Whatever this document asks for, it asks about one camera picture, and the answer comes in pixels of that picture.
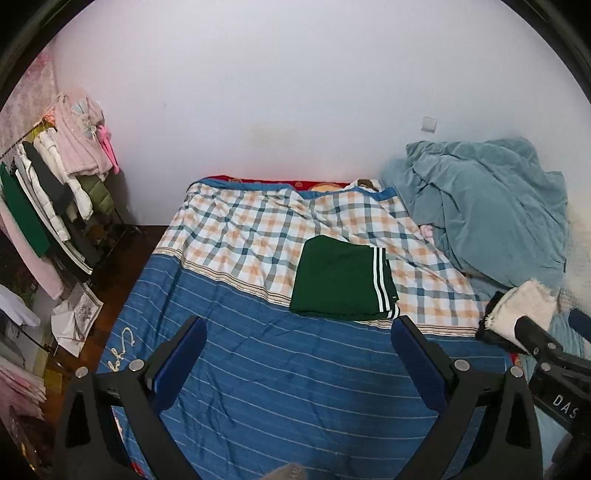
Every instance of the black garment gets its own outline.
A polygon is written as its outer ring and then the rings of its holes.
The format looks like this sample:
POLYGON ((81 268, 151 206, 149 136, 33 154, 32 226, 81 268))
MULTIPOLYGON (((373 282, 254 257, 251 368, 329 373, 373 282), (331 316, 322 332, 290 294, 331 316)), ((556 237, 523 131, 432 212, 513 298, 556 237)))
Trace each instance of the black garment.
POLYGON ((485 326, 486 317, 488 317, 491 314, 493 309, 496 307, 496 304, 499 303, 499 301, 501 300, 501 298, 503 298, 504 295, 505 294, 503 292, 497 291, 495 295, 491 298, 488 305, 486 305, 484 317, 480 319, 480 322, 478 322, 478 330, 476 331, 475 337, 478 338, 481 342, 490 343, 491 345, 498 345, 509 353, 521 353, 523 355, 527 355, 527 352, 524 352, 516 344, 502 337, 498 333, 493 332, 492 330, 488 330, 485 326))
POLYGON ((39 179, 39 185, 53 204, 53 209, 56 215, 63 215, 66 212, 66 208, 71 204, 74 199, 72 189, 68 184, 62 185, 56 178, 53 172, 49 169, 46 163, 41 158, 41 155, 29 142, 22 143, 27 158, 33 164, 37 178, 39 179))
POLYGON ((100 253, 95 248, 93 244, 90 243, 82 231, 75 227, 72 222, 68 218, 63 218, 64 225, 70 234, 70 241, 72 245, 84 256, 84 262, 90 268, 94 268, 94 266, 100 261, 100 253))
POLYGON ((51 243, 51 249, 48 253, 51 254, 52 260, 54 261, 56 267, 60 270, 69 271, 79 282, 86 282, 90 278, 90 275, 82 270, 78 265, 76 265, 69 255, 64 252, 64 249, 57 243, 52 235, 50 235, 49 241, 51 243))

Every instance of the wooden floor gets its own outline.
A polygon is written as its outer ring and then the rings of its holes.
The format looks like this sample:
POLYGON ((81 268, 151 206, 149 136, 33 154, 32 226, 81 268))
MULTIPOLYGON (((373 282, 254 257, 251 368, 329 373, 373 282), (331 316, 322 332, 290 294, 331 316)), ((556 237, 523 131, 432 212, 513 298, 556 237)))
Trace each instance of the wooden floor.
MULTIPOLYGON (((59 347, 55 360, 66 370, 60 369, 52 358, 47 363, 48 368, 64 374, 63 392, 67 388, 67 377, 78 367, 85 366, 90 371, 98 367, 115 320, 166 227, 145 226, 140 229, 143 234, 128 231, 123 236, 100 271, 96 272, 96 278, 93 277, 92 291, 104 305, 79 358, 59 347)), ((41 406, 46 419, 54 425, 60 417, 62 402, 63 394, 48 392, 47 401, 41 406)))

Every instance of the blue striped blanket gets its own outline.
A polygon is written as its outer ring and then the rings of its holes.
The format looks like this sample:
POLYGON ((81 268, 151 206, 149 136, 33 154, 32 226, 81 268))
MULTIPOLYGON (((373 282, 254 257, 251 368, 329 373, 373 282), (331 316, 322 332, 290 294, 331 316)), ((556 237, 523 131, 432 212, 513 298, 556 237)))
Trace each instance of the blue striped blanket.
MULTIPOLYGON (((436 419, 391 346, 389 330, 300 317, 154 254, 108 340, 99 371, 147 358, 191 314, 207 345, 161 418, 204 480, 250 480, 289 462, 314 479, 391 479, 436 419)), ((429 336, 454 358, 504 371, 498 348, 429 336)), ((149 475, 122 411, 125 446, 149 475)), ((477 425, 470 435, 475 434, 477 425)), ((469 449, 462 446, 452 467, 469 449)))

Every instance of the green garment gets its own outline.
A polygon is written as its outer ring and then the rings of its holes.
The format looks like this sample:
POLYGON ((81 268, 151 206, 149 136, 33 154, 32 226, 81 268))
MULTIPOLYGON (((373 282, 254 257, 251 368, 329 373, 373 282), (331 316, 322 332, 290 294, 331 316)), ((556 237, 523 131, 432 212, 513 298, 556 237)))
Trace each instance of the green garment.
POLYGON ((76 177, 82 190, 90 197, 95 211, 110 215, 115 208, 111 193, 97 175, 80 175, 76 177))
POLYGON ((338 320, 392 319, 400 310, 385 248, 324 235, 304 244, 290 311, 338 320))
POLYGON ((7 172, 4 163, 0 166, 0 179, 2 180, 4 198, 10 213, 31 248, 38 257, 42 257, 49 250, 49 240, 45 235, 45 230, 31 203, 22 192, 20 185, 7 172))

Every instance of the checkered blanket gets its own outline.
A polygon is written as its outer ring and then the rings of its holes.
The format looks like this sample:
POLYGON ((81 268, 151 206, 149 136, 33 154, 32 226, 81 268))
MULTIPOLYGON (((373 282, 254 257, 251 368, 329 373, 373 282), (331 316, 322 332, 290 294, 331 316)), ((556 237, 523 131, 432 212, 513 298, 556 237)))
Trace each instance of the checkered blanket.
MULTIPOLYGON (((330 193, 201 180, 155 253, 264 300, 288 306, 304 242, 317 235, 386 248, 401 314, 424 333, 473 335, 483 304, 421 235, 393 189, 330 193)), ((391 320, 367 322, 389 328, 391 320)))

